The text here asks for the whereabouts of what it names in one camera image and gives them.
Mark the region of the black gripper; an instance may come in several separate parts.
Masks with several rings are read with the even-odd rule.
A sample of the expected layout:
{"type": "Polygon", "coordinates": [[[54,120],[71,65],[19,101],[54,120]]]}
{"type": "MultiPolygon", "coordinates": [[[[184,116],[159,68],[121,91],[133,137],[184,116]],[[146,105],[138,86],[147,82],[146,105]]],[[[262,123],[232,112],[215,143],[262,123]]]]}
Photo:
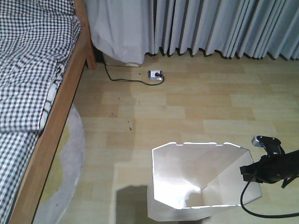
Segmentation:
{"type": "Polygon", "coordinates": [[[245,182],[273,184],[280,180],[286,180],[286,184],[289,184],[299,176],[299,151],[274,154],[273,156],[264,155],[258,165],[253,163],[241,166],[240,173],[245,182]]]}

